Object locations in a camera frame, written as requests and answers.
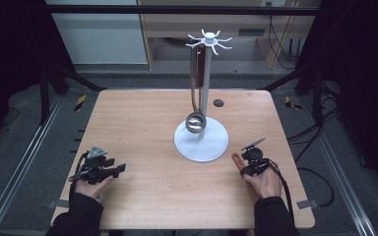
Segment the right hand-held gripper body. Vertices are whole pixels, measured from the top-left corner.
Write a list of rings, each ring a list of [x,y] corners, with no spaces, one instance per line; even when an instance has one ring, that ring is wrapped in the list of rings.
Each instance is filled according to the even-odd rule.
[[[262,137],[258,141],[241,149],[242,153],[249,153],[254,158],[254,162],[247,162],[246,166],[250,166],[255,172],[263,172],[269,167],[269,161],[264,157],[263,152],[257,147],[257,145],[265,139],[265,137]]]

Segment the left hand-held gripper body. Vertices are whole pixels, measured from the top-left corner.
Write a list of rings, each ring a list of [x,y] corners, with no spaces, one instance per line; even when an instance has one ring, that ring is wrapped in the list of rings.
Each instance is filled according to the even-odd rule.
[[[104,166],[107,151],[97,146],[92,146],[83,153],[77,164],[75,174],[68,178],[69,182],[84,179],[90,184],[96,184],[111,176],[111,166]]]

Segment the white utensil rack stand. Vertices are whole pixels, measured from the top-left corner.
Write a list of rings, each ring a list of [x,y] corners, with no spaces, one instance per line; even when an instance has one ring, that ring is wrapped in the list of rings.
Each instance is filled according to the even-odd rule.
[[[221,157],[229,145],[229,136],[225,126],[216,119],[207,116],[212,57],[218,55],[216,46],[227,50],[227,47],[221,45],[221,43],[230,41],[231,37],[220,39],[219,30],[211,32],[202,29],[201,33],[201,37],[189,34],[193,42],[187,43],[187,46],[190,48],[191,46],[203,47],[202,58],[200,59],[204,78],[201,109],[207,119],[207,125],[200,134],[193,134],[186,129],[185,119],[176,128],[173,139],[178,152],[185,158],[194,162],[211,162]]]

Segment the steel ladle with brown handle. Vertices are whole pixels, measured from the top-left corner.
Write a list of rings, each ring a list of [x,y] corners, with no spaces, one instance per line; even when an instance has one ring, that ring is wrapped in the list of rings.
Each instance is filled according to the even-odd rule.
[[[191,104],[193,112],[185,120],[186,129],[193,134],[200,134],[207,125],[207,119],[201,109],[202,90],[204,78],[202,76],[203,68],[201,67],[203,47],[191,46],[190,48],[190,81],[191,81]]]

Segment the steel spatula turner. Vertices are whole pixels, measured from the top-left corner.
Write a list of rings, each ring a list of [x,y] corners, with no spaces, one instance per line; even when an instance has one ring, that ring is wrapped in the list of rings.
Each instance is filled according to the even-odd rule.
[[[198,117],[198,107],[195,99],[195,79],[197,71],[197,48],[192,47],[190,51],[190,80],[191,80],[191,104],[193,112],[190,113],[185,121],[186,129],[191,133],[199,133],[201,128],[201,121]]]

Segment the person's left hand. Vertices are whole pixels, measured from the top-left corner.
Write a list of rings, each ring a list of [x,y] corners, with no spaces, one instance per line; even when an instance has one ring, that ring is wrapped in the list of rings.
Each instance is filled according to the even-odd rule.
[[[97,184],[90,184],[83,179],[80,179],[76,183],[75,193],[90,197],[94,200],[99,198],[100,192],[110,184],[114,179],[113,176],[109,176]]]

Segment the person's right hand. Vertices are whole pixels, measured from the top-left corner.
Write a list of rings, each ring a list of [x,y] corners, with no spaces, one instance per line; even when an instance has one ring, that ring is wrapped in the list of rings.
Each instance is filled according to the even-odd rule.
[[[282,195],[282,181],[272,168],[267,168],[256,176],[244,174],[243,178],[253,186],[260,199],[280,197]]]

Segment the yellow and black tape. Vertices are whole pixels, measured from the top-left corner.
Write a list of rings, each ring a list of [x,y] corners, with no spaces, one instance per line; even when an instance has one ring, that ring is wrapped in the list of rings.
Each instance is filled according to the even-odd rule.
[[[87,98],[87,96],[85,94],[80,95],[80,97],[78,98],[78,101],[76,103],[76,106],[74,108],[74,111],[80,111],[81,110],[86,98]]]
[[[292,108],[292,109],[295,109],[295,110],[302,110],[302,106],[292,104],[291,101],[290,101],[290,98],[288,96],[286,96],[284,98],[284,104],[285,104],[285,107]]]

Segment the black metal stand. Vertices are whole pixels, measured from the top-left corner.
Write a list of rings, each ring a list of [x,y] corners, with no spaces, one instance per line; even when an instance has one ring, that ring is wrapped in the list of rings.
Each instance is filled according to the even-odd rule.
[[[39,73],[39,90],[41,105],[40,125],[44,124],[50,116],[48,86],[52,86],[57,94],[66,94],[69,90],[69,87],[65,82],[65,78],[73,79],[75,82],[93,91],[104,90],[104,87],[100,87],[88,81],[87,79],[79,76],[76,72],[67,70],[60,65],[44,65]]]
[[[317,124],[321,124],[323,122],[323,115],[322,115],[322,73],[320,72],[319,68],[315,65],[305,64],[301,66],[289,74],[283,76],[281,79],[264,86],[261,90],[272,91],[277,89],[281,85],[290,82],[293,79],[299,79],[295,87],[295,92],[298,95],[305,95],[311,89],[313,89],[313,98],[312,98],[312,117]]]

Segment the white cabinet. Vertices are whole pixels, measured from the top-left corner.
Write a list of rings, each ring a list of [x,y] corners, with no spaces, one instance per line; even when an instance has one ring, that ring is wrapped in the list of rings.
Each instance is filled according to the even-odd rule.
[[[147,64],[138,14],[52,14],[76,65]]]

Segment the light wooden desk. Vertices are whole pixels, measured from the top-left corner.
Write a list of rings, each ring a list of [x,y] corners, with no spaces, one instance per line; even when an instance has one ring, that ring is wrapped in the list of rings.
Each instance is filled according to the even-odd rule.
[[[140,6],[212,6],[318,8],[322,0],[137,0]],[[255,39],[269,69],[274,69],[287,50],[282,44],[290,38],[303,41],[314,21],[312,16],[260,15],[176,15],[143,14],[147,38],[200,36],[201,30],[220,31],[221,38],[247,36]]]

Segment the aluminium floor rail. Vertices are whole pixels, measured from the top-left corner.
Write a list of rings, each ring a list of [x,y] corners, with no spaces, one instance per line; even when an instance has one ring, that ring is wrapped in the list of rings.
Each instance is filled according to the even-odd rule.
[[[321,149],[323,157],[330,170],[331,176],[340,192],[340,199],[346,205],[346,210],[358,232],[359,236],[376,236],[376,231],[369,219],[354,187],[351,185],[349,178],[347,177],[344,169],[341,167],[341,163],[334,151],[333,146],[330,144],[325,131],[326,127],[331,121],[339,116],[339,112],[336,109],[327,111],[322,114],[322,120],[317,122],[316,118],[311,111],[311,101],[307,97],[299,98],[303,104],[303,108],[306,116],[312,125],[319,124],[322,128],[320,135],[316,138],[318,147]]]
[[[30,169],[32,162],[34,161],[37,152],[39,151],[41,144],[46,137],[55,116],[57,115],[60,105],[64,97],[62,95],[55,95],[54,100],[50,106],[48,117],[40,124],[30,141],[28,148],[24,152],[17,168],[13,172],[11,178],[5,186],[2,194],[0,195],[0,224],[11,205],[14,197],[16,196],[20,186],[22,185],[27,172]]]

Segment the black frame bar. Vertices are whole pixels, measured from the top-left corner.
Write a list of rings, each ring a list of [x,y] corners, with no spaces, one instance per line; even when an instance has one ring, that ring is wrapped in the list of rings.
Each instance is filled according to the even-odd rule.
[[[128,6],[128,5],[46,5],[50,13],[69,14],[176,14],[176,15],[273,15],[317,16],[319,8],[294,7],[212,7],[212,6]]]

